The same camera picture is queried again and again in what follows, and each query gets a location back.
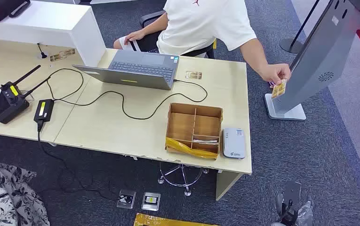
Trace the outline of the person's right hand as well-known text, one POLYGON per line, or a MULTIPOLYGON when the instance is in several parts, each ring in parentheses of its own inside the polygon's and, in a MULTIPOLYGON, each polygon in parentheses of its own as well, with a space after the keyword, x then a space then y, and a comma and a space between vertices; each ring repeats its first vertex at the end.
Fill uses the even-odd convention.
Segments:
POLYGON ((124 39, 124 45, 128 45, 130 41, 141 40, 145 36, 143 29, 128 34, 124 39))

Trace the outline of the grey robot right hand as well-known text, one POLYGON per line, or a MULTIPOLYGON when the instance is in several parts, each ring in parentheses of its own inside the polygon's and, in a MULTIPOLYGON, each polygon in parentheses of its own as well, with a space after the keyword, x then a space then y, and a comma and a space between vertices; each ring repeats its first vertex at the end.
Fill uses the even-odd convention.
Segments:
POLYGON ((313 204, 312 201, 307 201, 299 210, 296 219, 297 226, 312 226, 313 219, 313 204))

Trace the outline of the person's left hand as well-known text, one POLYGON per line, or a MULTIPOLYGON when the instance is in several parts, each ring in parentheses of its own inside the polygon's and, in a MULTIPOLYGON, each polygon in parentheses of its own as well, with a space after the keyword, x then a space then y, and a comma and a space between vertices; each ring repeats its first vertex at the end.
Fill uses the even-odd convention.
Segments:
POLYGON ((291 77, 291 70, 288 64, 265 64, 258 68, 257 73, 264 81, 279 85, 283 80, 291 77))

